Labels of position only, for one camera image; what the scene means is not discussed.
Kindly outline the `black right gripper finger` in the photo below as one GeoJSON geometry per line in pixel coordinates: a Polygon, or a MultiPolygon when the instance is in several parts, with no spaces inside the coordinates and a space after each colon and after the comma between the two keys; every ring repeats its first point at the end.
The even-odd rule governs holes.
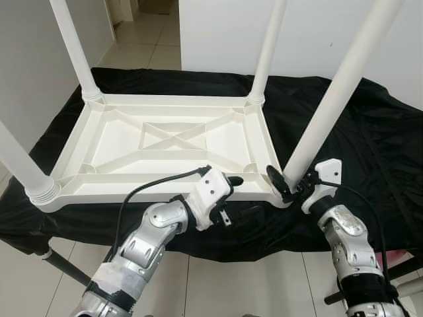
{"type": "Polygon", "coordinates": [[[284,175],[272,165],[266,166],[266,174],[270,184],[279,193],[283,203],[292,203],[294,200],[293,194],[288,183],[284,179],[284,175]]]}

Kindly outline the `white plastic table top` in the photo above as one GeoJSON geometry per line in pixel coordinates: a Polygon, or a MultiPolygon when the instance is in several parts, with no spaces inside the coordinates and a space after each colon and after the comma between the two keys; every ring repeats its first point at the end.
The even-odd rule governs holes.
{"type": "Polygon", "coordinates": [[[260,106],[242,96],[104,94],[83,106],[48,192],[29,199],[46,213],[120,203],[134,188],[203,166],[244,180],[233,201],[283,205],[266,175],[279,161],[260,106]]]}

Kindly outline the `black table cloth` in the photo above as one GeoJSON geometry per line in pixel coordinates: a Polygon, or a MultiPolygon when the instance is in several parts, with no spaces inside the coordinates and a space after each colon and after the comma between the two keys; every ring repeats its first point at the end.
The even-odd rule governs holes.
{"type": "MultiPolygon", "coordinates": [[[[244,96],[252,76],[156,69],[94,67],[105,93],[173,96],[244,96]]],[[[330,84],[323,77],[271,76],[264,116],[281,163],[292,154],[306,121],[330,84]]],[[[419,248],[423,197],[423,113],[400,102],[381,85],[362,79],[317,155],[342,161],[342,184],[363,194],[342,191],[336,199],[372,226],[371,210],[381,221],[389,250],[419,248]]],[[[68,205],[54,213],[39,211],[20,182],[11,178],[0,191],[0,245],[24,254],[51,238],[109,246],[114,242],[118,203],[68,205]]],[[[212,262],[256,262],[278,251],[326,252],[326,238],[299,206],[277,209],[263,201],[230,201],[230,227],[189,230],[167,244],[172,252],[212,262]]]]}

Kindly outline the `pink cushion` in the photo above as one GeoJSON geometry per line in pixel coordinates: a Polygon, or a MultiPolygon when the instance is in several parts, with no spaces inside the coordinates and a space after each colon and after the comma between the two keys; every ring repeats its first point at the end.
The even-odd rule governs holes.
{"type": "Polygon", "coordinates": [[[385,254],[387,257],[387,262],[392,263],[401,260],[406,256],[406,254],[408,254],[408,252],[406,250],[389,250],[386,251],[385,254]]]}

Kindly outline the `white plastic pipe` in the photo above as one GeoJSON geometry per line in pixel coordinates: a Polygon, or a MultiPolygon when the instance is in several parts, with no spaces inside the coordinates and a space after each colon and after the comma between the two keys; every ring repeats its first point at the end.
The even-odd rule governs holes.
{"type": "Polygon", "coordinates": [[[418,277],[416,279],[406,281],[397,287],[400,298],[410,297],[417,293],[423,292],[423,278],[418,277]]]}

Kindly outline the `white door frame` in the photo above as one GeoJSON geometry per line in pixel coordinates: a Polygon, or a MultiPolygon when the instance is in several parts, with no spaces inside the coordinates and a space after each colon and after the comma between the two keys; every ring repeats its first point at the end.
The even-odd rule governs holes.
{"type": "Polygon", "coordinates": [[[139,0],[106,0],[112,26],[133,22],[139,17],[139,0]]]}

